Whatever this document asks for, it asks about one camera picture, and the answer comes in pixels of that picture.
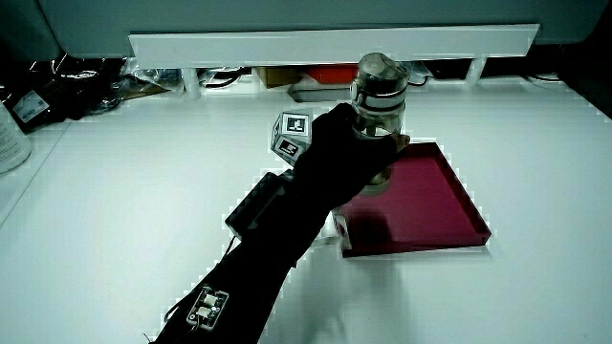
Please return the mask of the person's left hand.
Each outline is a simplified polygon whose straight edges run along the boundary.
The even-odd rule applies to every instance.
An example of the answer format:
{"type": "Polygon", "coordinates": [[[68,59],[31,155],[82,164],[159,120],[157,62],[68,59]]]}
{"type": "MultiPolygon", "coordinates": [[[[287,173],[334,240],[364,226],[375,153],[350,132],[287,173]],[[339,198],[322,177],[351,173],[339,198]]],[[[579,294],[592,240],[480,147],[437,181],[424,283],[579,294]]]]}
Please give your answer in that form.
{"type": "Polygon", "coordinates": [[[313,121],[312,144],[297,159],[294,178],[275,205],[328,212],[355,197],[407,147],[409,137],[402,134],[362,138],[352,125],[356,115],[341,103],[313,121]]]}

